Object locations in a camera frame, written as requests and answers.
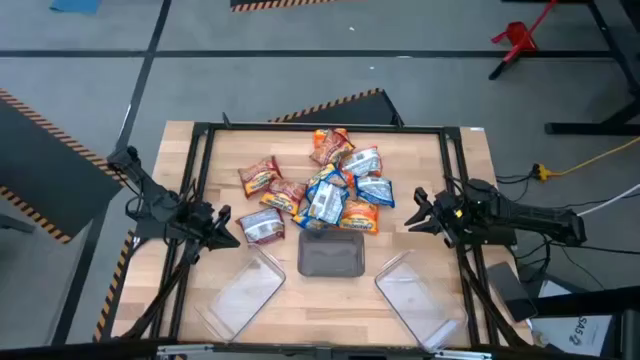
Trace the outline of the black hazard-striped floor mat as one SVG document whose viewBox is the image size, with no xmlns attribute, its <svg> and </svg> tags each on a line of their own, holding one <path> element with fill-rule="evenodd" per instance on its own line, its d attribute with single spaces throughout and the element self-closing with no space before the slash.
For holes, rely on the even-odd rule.
<svg viewBox="0 0 640 360">
<path fill-rule="evenodd" d="M 338 0 L 230 0 L 230 10 L 236 13 L 254 12 L 268 9 L 325 4 L 336 1 Z"/>
<path fill-rule="evenodd" d="M 393 102 L 381 88 L 314 105 L 270 119 L 269 122 L 404 126 Z"/>
<path fill-rule="evenodd" d="M 125 186 L 105 158 L 0 88 L 0 196 L 60 243 Z"/>
</svg>

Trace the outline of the blue floor mat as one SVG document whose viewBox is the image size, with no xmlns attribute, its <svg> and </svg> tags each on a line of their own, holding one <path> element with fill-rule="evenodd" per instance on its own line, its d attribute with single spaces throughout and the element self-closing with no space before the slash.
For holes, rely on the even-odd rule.
<svg viewBox="0 0 640 360">
<path fill-rule="evenodd" d="M 102 0 L 52 0 L 50 9 L 56 12 L 94 15 Z"/>
</svg>

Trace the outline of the red floor stand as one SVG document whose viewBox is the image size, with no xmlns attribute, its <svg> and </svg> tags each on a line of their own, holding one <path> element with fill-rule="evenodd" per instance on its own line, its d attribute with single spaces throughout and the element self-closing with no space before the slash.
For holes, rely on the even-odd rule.
<svg viewBox="0 0 640 360">
<path fill-rule="evenodd" d="M 522 53 L 535 53 L 538 51 L 538 46 L 533 38 L 533 33 L 557 3 L 558 0 L 547 0 L 542 13 L 536 18 L 530 27 L 521 21 L 511 22 L 506 26 L 503 32 L 497 34 L 491 39 L 493 44 L 498 44 L 502 40 L 507 39 L 511 44 L 511 49 L 504 55 L 497 67 L 489 74 L 489 80 L 497 80 L 509 65 L 518 60 Z"/>
</svg>

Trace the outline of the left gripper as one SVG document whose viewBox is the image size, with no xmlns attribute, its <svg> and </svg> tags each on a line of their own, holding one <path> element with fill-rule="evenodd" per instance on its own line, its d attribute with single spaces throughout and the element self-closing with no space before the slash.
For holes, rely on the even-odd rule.
<svg viewBox="0 0 640 360">
<path fill-rule="evenodd" d="M 185 220 L 189 235 L 199 245 L 206 245 L 210 251 L 238 248 L 240 246 L 239 240 L 225 227 L 231 218 L 231 207 L 223 205 L 218 211 L 216 222 L 213 214 L 214 209 L 209 202 L 189 202 Z"/>
</svg>

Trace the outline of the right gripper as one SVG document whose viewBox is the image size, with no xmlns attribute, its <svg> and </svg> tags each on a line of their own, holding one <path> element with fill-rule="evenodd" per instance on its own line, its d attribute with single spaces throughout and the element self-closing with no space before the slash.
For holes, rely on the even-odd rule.
<svg viewBox="0 0 640 360">
<path fill-rule="evenodd" d="M 468 211 L 465 194 L 442 191 L 435 195 L 434 214 L 430 211 L 433 204 L 428 193 L 422 187 L 414 190 L 414 201 L 420 209 L 404 225 L 409 232 L 444 234 L 447 246 L 471 245 L 472 231 L 469 228 L 471 215 Z"/>
</svg>

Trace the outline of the clear plastic bin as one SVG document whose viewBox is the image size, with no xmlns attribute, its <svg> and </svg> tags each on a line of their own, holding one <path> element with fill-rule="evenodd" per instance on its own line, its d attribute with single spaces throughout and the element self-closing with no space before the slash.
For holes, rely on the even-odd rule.
<svg viewBox="0 0 640 360">
<path fill-rule="evenodd" d="M 235 341 L 286 281 L 280 263 L 249 245 L 243 266 L 212 300 L 195 306 L 205 327 L 224 342 Z"/>
<path fill-rule="evenodd" d="M 467 325 L 463 304 L 415 250 L 387 261 L 375 285 L 423 350 L 444 349 Z"/>
</svg>

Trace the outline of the white labelled box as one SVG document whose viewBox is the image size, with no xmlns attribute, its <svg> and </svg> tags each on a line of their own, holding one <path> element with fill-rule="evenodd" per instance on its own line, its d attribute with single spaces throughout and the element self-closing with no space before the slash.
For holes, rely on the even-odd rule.
<svg viewBox="0 0 640 360">
<path fill-rule="evenodd" d="M 579 316 L 527 320 L 534 343 L 565 353 L 612 356 L 615 354 L 612 316 Z"/>
</svg>

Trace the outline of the black metal stand frame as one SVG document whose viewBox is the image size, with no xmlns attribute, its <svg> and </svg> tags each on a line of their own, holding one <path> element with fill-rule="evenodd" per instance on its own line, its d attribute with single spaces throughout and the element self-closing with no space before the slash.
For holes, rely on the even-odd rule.
<svg viewBox="0 0 640 360">
<path fill-rule="evenodd" d="M 640 123 L 631 124 L 631 121 L 640 116 L 640 82 L 632 73 L 629 60 L 624 55 L 604 16 L 594 0 L 588 0 L 586 5 L 603 36 L 610 53 L 622 71 L 627 82 L 628 90 L 633 99 L 610 117 L 596 123 L 563 123 L 549 122 L 544 125 L 544 131 L 548 135 L 604 135 L 604 136 L 640 136 Z"/>
</svg>

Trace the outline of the grey translucent plastic bin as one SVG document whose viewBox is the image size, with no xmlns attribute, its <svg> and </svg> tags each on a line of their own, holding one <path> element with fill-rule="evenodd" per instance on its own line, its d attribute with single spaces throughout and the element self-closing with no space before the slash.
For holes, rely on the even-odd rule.
<svg viewBox="0 0 640 360">
<path fill-rule="evenodd" d="M 303 230 L 298 272 L 306 277 L 360 277 L 365 271 L 364 235 L 347 230 Z"/>
</svg>

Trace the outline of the black flat box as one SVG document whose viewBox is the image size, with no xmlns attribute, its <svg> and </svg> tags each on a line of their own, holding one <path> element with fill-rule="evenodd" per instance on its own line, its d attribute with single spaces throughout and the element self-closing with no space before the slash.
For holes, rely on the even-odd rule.
<svg viewBox="0 0 640 360">
<path fill-rule="evenodd" d="M 525 321 L 537 315 L 537 309 L 529 298 L 512 268 L 506 262 L 487 269 L 489 281 L 515 322 Z"/>
</svg>

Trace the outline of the orange Maruchan chicken noodle pack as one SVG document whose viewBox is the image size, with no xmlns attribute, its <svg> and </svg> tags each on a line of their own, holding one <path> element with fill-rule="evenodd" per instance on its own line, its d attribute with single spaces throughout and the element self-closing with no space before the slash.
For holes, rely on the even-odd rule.
<svg viewBox="0 0 640 360">
<path fill-rule="evenodd" d="M 313 133 L 313 145 L 314 148 L 318 148 L 326 139 L 327 135 L 331 132 L 336 132 L 349 139 L 348 131 L 345 128 L 332 128 L 332 129 L 317 129 Z"/>
<path fill-rule="evenodd" d="M 363 201 L 347 200 L 338 226 L 342 229 L 377 234 L 379 232 L 379 208 Z"/>
<path fill-rule="evenodd" d="M 340 162 L 340 171 L 349 187 L 355 186 L 355 177 L 381 176 L 382 169 L 382 160 L 377 146 L 354 151 Z"/>
</svg>

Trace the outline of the black metal table frame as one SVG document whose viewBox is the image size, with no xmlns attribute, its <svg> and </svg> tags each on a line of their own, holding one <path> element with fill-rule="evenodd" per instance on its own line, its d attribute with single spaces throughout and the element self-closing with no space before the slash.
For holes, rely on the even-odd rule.
<svg viewBox="0 0 640 360">
<path fill-rule="evenodd" d="M 165 125 L 156 156 L 144 156 L 153 179 L 171 190 L 185 173 L 204 174 L 204 196 L 214 207 L 230 206 L 234 217 L 260 208 L 246 197 L 238 171 L 274 156 L 282 174 L 302 182 L 317 172 L 311 159 L 314 126 L 302 123 L 216 124 L 210 134 L 196 136 L 190 121 Z M 242 344 L 413 348 L 416 340 L 389 307 L 375 285 L 384 264 L 411 251 L 419 265 L 463 305 L 457 255 L 441 236 L 412 232 L 406 221 L 416 212 L 414 190 L 429 194 L 448 186 L 449 177 L 494 178 L 482 129 L 457 127 L 356 126 L 349 137 L 359 147 L 377 146 L 383 174 L 393 184 L 394 207 L 380 211 L 380 229 L 364 239 L 365 270 L 356 278 L 306 277 L 297 269 L 298 237 L 294 224 L 286 236 L 266 246 L 283 268 L 283 286 L 240 333 Z"/>
</svg>

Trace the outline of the silver metal bracket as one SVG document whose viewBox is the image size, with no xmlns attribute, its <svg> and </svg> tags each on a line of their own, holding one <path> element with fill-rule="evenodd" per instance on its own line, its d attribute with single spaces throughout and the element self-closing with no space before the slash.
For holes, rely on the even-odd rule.
<svg viewBox="0 0 640 360">
<path fill-rule="evenodd" d="M 159 346 L 156 356 L 162 359 L 169 359 L 179 355 L 194 355 L 214 351 L 215 346 L 213 344 L 173 344 Z"/>
<path fill-rule="evenodd" d="M 490 353 L 459 350 L 440 350 L 433 353 L 433 358 L 437 360 L 493 360 Z"/>
</svg>

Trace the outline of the blue Maruchan noodle pack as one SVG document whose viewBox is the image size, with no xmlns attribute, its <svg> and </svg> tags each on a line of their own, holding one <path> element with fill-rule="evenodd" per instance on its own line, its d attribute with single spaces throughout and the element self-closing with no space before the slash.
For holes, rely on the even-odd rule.
<svg viewBox="0 0 640 360">
<path fill-rule="evenodd" d="M 338 225 L 346 206 L 349 191 L 346 188 L 321 180 L 307 215 L 331 225 Z"/>
<path fill-rule="evenodd" d="M 356 196 L 365 202 L 395 207 L 392 182 L 383 177 L 362 176 L 355 178 Z"/>
<path fill-rule="evenodd" d="M 321 181 L 327 181 L 339 187 L 348 186 L 348 183 L 343 177 L 342 173 L 333 164 L 327 164 L 326 166 L 322 167 L 318 173 L 313 175 L 307 181 L 307 187 L 312 188 L 318 185 Z"/>
<path fill-rule="evenodd" d="M 327 224 L 321 220 L 317 220 L 308 214 L 309 209 L 302 209 L 292 218 L 292 221 L 302 229 L 322 230 L 327 228 Z"/>
</svg>

